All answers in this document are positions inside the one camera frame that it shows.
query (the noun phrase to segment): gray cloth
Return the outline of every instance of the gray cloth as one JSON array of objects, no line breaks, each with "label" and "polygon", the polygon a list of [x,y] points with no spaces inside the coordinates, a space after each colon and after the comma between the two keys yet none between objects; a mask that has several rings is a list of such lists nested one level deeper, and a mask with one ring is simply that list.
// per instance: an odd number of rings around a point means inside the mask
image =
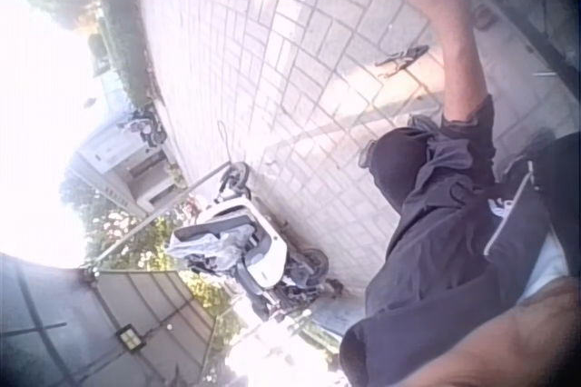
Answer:
[{"label": "gray cloth", "polygon": [[532,185],[523,185],[509,224],[484,255],[502,221],[488,199],[513,199],[494,182],[493,119],[489,96],[470,122],[444,120],[427,140],[427,162],[366,291],[368,317],[341,343],[341,366],[354,386],[402,381],[514,306],[525,290],[549,219]]}]

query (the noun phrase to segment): pole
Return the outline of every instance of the pole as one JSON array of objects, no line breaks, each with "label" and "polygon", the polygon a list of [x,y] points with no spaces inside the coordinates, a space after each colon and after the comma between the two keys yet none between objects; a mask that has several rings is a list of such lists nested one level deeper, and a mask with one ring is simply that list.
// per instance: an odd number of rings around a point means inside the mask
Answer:
[{"label": "pole", "polygon": [[137,233],[139,233],[143,228],[145,228],[147,225],[149,225],[155,219],[160,217],[162,214],[164,214],[165,212],[170,210],[172,207],[174,207],[178,203],[182,203],[183,201],[185,201],[185,199],[188,197],[188,194],[190,194],[194,189],[197,189],[202,184],[204,184],[206,181],[210,180],[213,176],[219,174],[221,171],[223,171],[229,165],[230,165],[230,162],[222,163],[220,166],[218,166],[216,169],[211,171],[209,174],[206,174],[204,177],[202,177],[197,182],[195,182],[185,192],[183,192],[179,196],[176,196],[172,201],[168,202],[165,206],[163,206],[159,210],[155,211],[155,213],[147,216],[145,219],[143,219],[141,222],[139,222],[139,224],[135,228],[133,228],[129,233],[124,235],[121,239],[119,239],[117,242],[115,242],[114,244],[109,246],[101,255],[99,255],[94,260],[93,267],[95,267],[97,264],[102,262],[109,255],[111,255],[112,253],[117,251],[124,244],[129,242]]}]

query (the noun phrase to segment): person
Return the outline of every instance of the person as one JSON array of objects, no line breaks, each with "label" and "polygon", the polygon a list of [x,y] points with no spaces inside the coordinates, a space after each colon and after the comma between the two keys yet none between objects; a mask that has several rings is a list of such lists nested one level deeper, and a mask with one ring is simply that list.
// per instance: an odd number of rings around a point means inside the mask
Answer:
[{"label": "person", "polygon": [[409,1],[442,45],[444,113],[361,158],[400,221],[341,368],[355,387],[535,385],[579,336],[579,134],[529,147],[497,183],[469,1]]}]

